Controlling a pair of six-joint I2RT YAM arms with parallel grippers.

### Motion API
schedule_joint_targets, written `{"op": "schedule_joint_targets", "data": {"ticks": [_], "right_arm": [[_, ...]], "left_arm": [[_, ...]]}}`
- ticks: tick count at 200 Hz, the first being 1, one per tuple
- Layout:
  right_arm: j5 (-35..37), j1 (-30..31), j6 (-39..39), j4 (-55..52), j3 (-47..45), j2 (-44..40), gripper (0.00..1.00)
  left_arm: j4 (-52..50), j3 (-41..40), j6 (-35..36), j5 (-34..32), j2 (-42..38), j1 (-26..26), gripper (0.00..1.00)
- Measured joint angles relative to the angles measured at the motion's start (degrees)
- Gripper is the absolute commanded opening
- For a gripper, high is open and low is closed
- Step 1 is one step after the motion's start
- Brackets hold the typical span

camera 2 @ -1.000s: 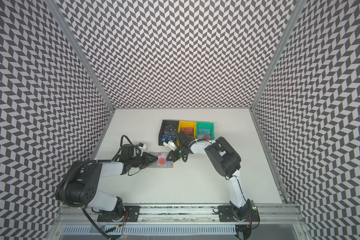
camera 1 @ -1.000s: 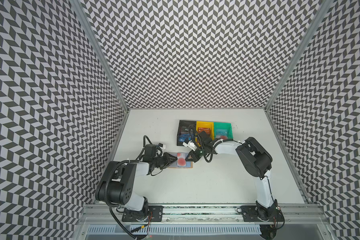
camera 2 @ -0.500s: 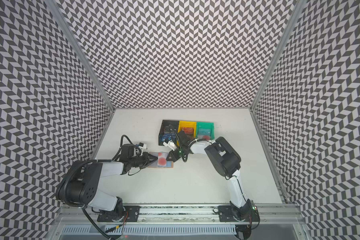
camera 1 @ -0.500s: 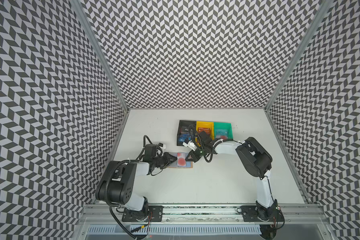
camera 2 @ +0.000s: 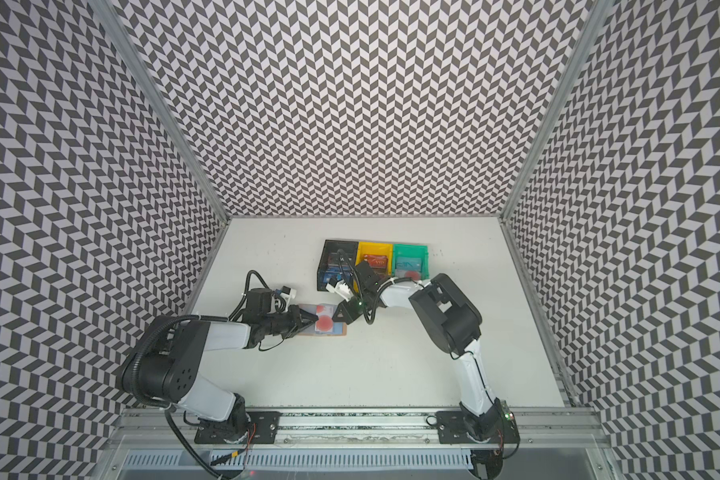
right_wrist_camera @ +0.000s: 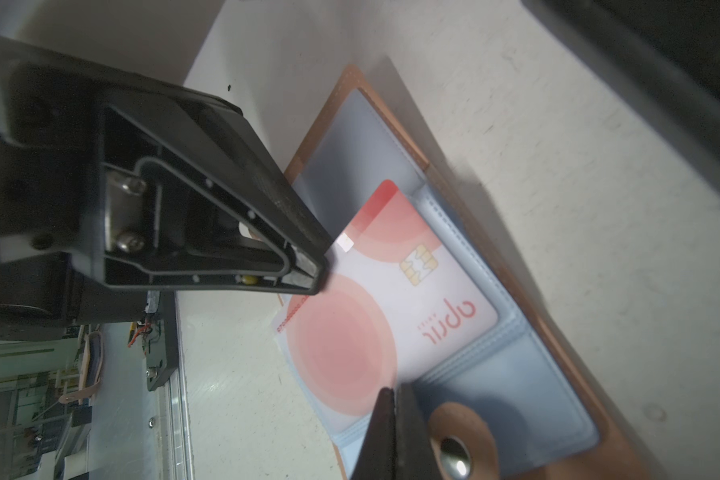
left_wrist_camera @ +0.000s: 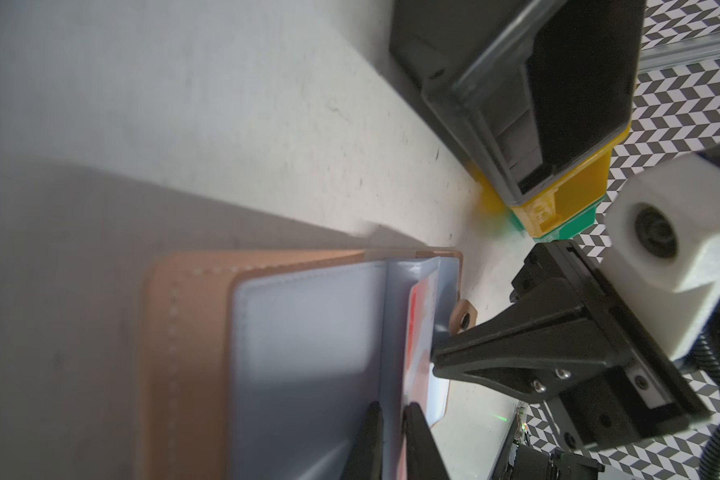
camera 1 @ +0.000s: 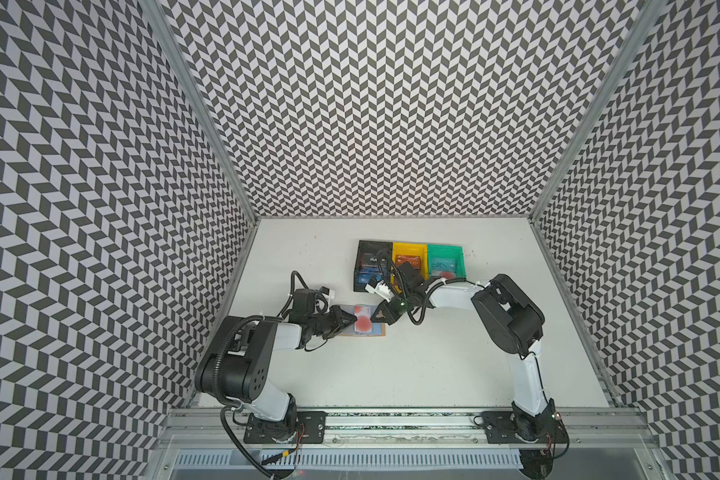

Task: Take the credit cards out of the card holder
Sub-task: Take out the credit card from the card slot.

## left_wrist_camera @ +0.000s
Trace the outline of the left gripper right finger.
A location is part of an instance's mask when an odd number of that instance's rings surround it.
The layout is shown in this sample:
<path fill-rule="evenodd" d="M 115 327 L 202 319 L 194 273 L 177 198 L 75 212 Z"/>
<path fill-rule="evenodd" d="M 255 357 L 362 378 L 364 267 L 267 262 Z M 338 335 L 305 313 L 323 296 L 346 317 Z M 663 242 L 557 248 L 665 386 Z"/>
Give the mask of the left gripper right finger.
<path fill-rule="evenodd" d="M 408 480 L 448 480 L 449 475 L 418 403 L 403 411 Z"/>

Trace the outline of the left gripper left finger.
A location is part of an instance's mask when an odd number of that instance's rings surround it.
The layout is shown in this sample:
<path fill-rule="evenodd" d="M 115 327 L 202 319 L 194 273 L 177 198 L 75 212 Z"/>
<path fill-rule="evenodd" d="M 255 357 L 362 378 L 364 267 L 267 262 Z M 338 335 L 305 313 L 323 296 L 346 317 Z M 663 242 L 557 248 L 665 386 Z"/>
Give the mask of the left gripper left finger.
<path fill-rule="evenodd" d="M 369 404 L 355 438 L 342 480 L 381 480 L 383 473 L 384 418 L 378 401 Z"/>

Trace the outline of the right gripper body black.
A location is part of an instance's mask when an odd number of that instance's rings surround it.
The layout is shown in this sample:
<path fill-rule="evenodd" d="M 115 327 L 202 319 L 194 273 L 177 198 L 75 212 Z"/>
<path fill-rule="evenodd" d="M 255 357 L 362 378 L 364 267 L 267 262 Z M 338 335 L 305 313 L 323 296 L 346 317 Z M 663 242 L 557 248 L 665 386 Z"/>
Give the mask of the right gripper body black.
<path fill-rule="evenodd" d="M 570 282 L 624 351 L 619 365 L 539 402 L 562 447 L 606 450 L 683 432 L 710 419 L 706 405 L 574 242 L 531 249 L 512 281 L 513 304 L 550 279 Z"/>

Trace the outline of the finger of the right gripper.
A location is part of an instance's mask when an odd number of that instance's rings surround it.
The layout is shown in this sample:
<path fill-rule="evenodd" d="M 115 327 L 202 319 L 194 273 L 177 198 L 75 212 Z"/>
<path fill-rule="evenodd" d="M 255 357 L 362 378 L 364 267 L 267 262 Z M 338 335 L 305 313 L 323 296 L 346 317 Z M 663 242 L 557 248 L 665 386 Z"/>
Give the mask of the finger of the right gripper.
<path fill-rule="evenodd" d="M 434 374 L 543 402 L 624 359 L 564 279 L 537 286 L 493 319 L 438 343 Z"/>

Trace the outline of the white red circle card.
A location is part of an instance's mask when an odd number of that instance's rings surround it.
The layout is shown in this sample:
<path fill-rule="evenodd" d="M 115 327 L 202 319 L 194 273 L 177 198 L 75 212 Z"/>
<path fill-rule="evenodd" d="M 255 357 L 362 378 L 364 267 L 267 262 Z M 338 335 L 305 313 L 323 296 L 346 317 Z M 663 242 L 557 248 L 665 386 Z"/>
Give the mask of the white red circle card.
<path fill-rule="evenodd" d="M 410 290 L 402 407 L 418 403 L 429 428 L 445 415 L 450 382 L 432 373 L 431 349 L 435 330 L 438 272 L 421 279 Z"/>

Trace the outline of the tan leather card holder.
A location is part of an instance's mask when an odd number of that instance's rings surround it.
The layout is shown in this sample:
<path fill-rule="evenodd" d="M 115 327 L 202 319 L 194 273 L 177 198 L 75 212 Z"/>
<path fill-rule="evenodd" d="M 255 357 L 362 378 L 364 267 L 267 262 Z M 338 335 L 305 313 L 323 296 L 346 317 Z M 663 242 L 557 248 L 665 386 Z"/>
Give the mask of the tan leather card holder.
<path fill-rule="evenodd" d="M 438 272 L 433 347 L 458 328 L 462 265 L 444 249 L 159 259 L 141 300 L 141 476 L 341 479 L 378 401 L 382 479 L 404 478 L 410 290 Z"/>

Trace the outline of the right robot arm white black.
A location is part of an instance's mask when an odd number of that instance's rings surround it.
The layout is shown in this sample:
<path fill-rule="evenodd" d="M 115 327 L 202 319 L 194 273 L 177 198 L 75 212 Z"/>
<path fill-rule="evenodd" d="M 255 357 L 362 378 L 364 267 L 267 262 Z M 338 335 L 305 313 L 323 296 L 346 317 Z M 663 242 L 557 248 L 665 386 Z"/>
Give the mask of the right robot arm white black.
<path fill-rule="evenodd" d="M 610 206 L 600 261 L 535 246 L 511 305 L 438 344 L 438 377 L 543 406 L 560 447 L 597 451 L 704 424 L 686 381 L 720 391 L 720 144 L 633 176 Z M 720 479 L 720 424 L 698 467 Z"/>

